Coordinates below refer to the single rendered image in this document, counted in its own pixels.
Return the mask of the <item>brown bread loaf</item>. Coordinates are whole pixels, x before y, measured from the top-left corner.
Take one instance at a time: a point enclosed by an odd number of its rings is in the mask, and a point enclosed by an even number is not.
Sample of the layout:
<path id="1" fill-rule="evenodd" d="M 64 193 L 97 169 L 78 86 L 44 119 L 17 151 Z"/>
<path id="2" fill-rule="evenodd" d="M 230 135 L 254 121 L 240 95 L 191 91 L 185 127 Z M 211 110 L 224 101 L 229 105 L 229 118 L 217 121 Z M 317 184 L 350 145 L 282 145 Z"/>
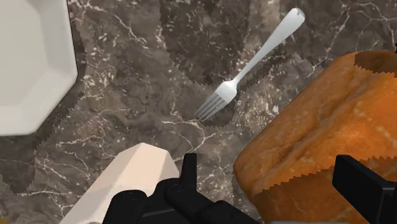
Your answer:
<path id="1" fill-rule="evenodd" d="M 266 223 L 369 224 L 331 183 L 337 155 L 397 181 L 397 53 L 336 58 L 243 149 L 233 169 Z"/>

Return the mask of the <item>silver fork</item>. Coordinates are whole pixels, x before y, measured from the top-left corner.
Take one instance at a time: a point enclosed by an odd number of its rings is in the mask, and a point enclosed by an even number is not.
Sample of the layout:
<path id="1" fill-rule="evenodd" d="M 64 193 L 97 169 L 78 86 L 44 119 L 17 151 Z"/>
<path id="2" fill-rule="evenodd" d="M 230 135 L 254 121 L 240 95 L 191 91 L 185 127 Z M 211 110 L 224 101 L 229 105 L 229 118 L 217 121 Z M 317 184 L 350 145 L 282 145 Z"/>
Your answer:
<path id="1" fill-rule="evenodd" d="M 275 47 L 291 36 L 305 22 L 305 14 L 300 8 L 292 8 L 275 28 L 268 40 L 257 51 L 253 58 L 241 69 L 236 77 L 224 81 L 195 112 L 195 117 L 204 122 L 215 115 L 237 95 L 237 85 L 261 59 Z"/>

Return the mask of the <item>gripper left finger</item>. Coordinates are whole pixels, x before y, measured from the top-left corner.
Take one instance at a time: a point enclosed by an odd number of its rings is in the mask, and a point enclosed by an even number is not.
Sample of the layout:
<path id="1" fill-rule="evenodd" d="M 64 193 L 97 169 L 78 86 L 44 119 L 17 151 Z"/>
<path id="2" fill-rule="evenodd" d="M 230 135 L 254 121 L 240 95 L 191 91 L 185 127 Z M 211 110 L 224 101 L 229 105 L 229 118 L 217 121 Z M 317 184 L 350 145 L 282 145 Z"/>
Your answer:
<path id="1" fill-rule="evenodd" d="M 197 155 L 187 153 L 178 178 L 160 181 L 152 195 L 124 190 L 111 199 L 102 224 L 260 224 L 224 200 L 197 191 Z"/>

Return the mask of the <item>cream angular block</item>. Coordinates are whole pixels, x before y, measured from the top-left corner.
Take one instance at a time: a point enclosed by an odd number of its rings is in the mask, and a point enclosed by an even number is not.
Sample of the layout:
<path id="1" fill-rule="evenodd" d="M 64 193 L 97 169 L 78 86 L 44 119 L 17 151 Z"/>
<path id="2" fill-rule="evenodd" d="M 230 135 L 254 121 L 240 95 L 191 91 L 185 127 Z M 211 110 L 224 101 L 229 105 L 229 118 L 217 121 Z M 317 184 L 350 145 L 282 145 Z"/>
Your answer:
<path id="1" fill-rule="evenodd" d="M 102 223 L 118 192 L 141 190 L 150 196 L 158 182 L 177 177 L 179 169 L 167 150 L 139 143 L 117 154 L 59 224 Z"/>

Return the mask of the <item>white octagonal plate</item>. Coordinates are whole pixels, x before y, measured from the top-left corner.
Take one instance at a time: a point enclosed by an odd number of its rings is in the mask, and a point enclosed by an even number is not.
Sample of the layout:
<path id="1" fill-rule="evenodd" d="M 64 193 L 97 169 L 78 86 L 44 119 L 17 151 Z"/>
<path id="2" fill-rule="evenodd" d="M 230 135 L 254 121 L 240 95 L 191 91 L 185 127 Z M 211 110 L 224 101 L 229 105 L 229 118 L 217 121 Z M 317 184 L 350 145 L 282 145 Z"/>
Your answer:
<path id="1" fill-rule="evenodd" d="M 0 0 L 0 136 L 37 131 L 77 76 L 66 0 Z"/>

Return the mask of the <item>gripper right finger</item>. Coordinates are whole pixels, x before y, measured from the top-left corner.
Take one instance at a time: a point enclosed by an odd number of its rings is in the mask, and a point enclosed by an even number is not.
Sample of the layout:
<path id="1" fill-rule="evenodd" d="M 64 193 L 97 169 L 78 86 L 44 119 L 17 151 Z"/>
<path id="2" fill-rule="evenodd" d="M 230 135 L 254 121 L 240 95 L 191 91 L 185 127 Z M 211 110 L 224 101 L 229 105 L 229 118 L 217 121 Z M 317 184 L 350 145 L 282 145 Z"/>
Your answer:
<path id="1" fill-rule="evenodd" d="M 332 185 L 370 224 L 397 224 L 397 182 L 350 155 L 337 155 Z"/>

